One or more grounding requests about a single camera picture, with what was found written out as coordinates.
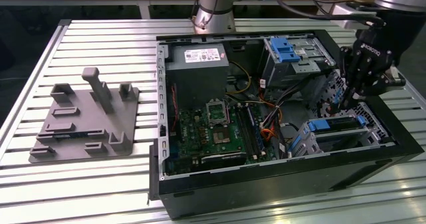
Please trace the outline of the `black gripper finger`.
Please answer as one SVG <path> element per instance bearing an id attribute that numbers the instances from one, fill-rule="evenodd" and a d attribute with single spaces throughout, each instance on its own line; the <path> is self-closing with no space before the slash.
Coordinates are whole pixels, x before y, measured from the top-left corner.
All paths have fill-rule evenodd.
<path id="1" fill-rule="evenodd" d="M 403 88 L 405 79 L 395 66 L 377 75 L 367 75 L 353 92 L 353 100 L 364 100 L 367 96 L 379 96 L 385 92 Z"/>
<path id="2" fill-rule="evenodd" d="M 339 49 L 339 75 L 343 78 L 345 89 L 339 100 L 339 109 L 355 108 L 357 102 L 364 99 L 361 95 L 364 78 L 369 67 L 369 58 L 365 54 L 348 46 Z"/>

